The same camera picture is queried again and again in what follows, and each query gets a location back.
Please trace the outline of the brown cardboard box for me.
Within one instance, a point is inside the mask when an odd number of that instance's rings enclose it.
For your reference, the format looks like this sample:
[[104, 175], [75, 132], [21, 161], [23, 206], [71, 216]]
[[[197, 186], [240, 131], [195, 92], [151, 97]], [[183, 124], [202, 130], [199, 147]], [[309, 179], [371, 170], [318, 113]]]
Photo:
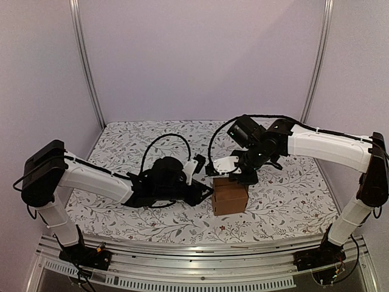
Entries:
[[243, 213], [249, 200], [248, 187], [228, 178], [213, 179], [213, 215]]

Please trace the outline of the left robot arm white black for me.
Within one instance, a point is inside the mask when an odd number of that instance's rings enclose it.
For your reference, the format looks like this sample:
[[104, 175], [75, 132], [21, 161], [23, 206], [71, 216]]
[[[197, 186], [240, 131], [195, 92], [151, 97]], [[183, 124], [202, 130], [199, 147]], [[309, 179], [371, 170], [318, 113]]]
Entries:
[[67, 151], [63, 141], [53, 140], [25, 162], [24, 173], [13, 188], [67, 248], [68, 256], [84, 264], [91, 257], [90, 250], [81, 244], [81, 232], [56, 198], [59, 187], [84, 190], [132, 208], [153, 207], [161, 201], [168, 206], [177, 201], [197, 206], [213, 193], [193, 177], [204, 162], [201, 155], [185, 164], [167, 156], [138, 175], [120, 175], [82, 160]]

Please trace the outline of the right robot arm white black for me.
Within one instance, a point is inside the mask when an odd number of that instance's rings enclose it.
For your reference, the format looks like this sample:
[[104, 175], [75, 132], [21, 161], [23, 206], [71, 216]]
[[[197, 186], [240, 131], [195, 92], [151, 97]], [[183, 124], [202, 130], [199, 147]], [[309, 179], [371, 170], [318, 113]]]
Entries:
[[245, 175], [266, 163], [276, 165], [281, 156], [306, 156], [361, 174], [355, 197], [328, 228], [324, 244], [315, 250], [314, 260], [319, 265], [336, 258], [337, 246], [342, 246], [375, 208], [388, 201], [388, 159], [380, 133], [353, 136], [312, 128], [291, 118], [277, 119], [264, 128], [248, 115], [237, 118], [227, 133], [244, 149], [233, 168]]

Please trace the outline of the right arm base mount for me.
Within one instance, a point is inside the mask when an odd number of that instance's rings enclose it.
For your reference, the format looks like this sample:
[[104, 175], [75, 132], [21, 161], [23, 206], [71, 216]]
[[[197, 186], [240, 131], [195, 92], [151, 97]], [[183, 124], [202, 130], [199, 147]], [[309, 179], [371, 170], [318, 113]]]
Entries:
[[317, 248], [297, 251], [293, 253], [293, 265], [298, 271], [315, 269], [326, 265], [342, 262], [346, 259], [343, 246], [330, 243], [323, 239]]

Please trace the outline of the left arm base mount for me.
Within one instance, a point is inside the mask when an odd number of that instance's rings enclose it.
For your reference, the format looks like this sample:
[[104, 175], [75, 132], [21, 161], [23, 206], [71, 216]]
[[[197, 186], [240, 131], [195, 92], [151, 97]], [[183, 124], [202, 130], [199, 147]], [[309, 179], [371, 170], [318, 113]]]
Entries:
[[57, 239], [61, 248], [59, 258], [72, 263], [76, 267], [86, 266], [107, 271], [111, 263], [112, 252], [106, 249], [106, 243], [101, 242], [97, 247], [88, 247], [85, 245], [82, 232], [79, 229], [77, 231], [78, 242], [74, 245], [64, 246]]

